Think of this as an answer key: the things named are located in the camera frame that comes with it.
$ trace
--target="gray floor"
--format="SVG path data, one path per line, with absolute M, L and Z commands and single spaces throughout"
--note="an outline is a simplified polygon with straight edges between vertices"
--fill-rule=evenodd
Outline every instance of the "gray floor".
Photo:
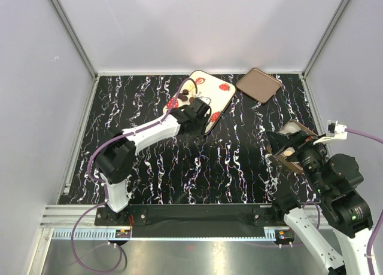
M 329 243 L 340 252 L 334 233 L 322 231 Z M 104 246 L 89 252 L 100 241 L 76 241 L 76 251 L 83 262 L 98 270 L 111 268 L 118 260 L 118 251 Z M 278 248 L 253 246 L 270 242 L 128 242 L 123 246 L 125 260 L 112 274 L 321 274 L 314 258 L 304 246 Z M 74 262 L 70 242 L 53 240 L 43 275 L 94 274 Z

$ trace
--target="black and white marble surface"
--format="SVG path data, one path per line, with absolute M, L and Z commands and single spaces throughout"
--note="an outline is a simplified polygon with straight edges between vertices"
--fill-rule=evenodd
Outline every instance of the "black and white marble surface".
M 301 201 L 315 194 L 304 175 L 296 176 L 266 157 L 266 130 L 295 119 L 315 130 L 308 100 L 296 74 L 274 75 L 277 94 L 261 105 L 237 91 L 213 131 L 205 137 L 177 136 L 141 151 L 129 176 L 131 203 L 270 203 L 292 191 Z M 86 178 L 86 165 L 105 130 L 126 129 L 162 115 L 166 102 L 186 75 L 101 77 L 87 122 L 72 185 L 60 204 L 94 204 L 104 198 Z M 216 75 L 236 84 L 243 75 Z

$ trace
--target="strawberry print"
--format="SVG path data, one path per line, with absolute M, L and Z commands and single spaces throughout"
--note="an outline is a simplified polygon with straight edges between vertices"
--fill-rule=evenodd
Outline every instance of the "strawberry print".
M 215 112 L 211 115 L 210 122 L 214 123 L 220 117 L 220 112 Z
M 196 84 L 197 84 L 197 85 L 201 85 L 201 84 L 203 84 L 205 81 L 206 81 L 205 78 L 197 78 L 197 79 L 196 79 Z
M 166 106 L 168 107 L 168 109 L 170 109 L 170 107 L 172 106 L 173 102 L 175 101 L 175 104 L 173 106 L 173 108 L 177 108 L 178 107 L 178 100 L 174 99 L 174 98 L 171 98 L 170 101 L 166 104 Z
M 222 84 L 220 85 L 220 89 L 223 91 L 230 91 L 230 86 L 228 84 Z

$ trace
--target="white wall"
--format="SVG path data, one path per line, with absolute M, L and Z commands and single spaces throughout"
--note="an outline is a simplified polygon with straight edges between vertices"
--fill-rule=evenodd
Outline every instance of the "white wall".
M 26 274 L 91 85 L 48 0 L 0 0 L 0 273 Z
M 309 74 L 323 121 L 383 138 L 383 0 L 352 0 L 339 26 Z M 383 208 L 383 145 L 349 135 L 333 153 L 354 156 L 364 176 L 358 192 L 370 204 L 374 223 Z M 383 272 L 383 230 L 374 248 Z
M 302 71 L 341 0 L 60 0 L 98 72 Z

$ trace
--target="brown box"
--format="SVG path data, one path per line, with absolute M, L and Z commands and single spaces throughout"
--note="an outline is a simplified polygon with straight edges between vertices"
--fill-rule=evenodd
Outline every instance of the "brown box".
M 297 122 L 296 120 L 290 120 L 288 123 L 295 123 L 297 126 L 299 126 L 299 128 L 301 130 L 304 130 L 304 131 L 308 132 L 309 135 L 314 135 L 314 136 L 317 135 L 313 131 L 311 131 L 307 127 L 305 127 L 303 124 Z M 270 144 L 267 145 L 266 149 L 271 154 Z M 299 163 L 291 163 L 289 161 L 286 161 L 286 157 L 283 154 L 277 155 L 277 156 L 275 156 L 275 158 L 280 163 L 282 163 L 285 167 L 287 167 L 288 169 L 290 169 L 293 172 L 295 172 L 297 175 L 300 175 L 301 173 L 303 173 L 303 169 L 302 169 L 302 167 L 301 167 L 301 165 Z

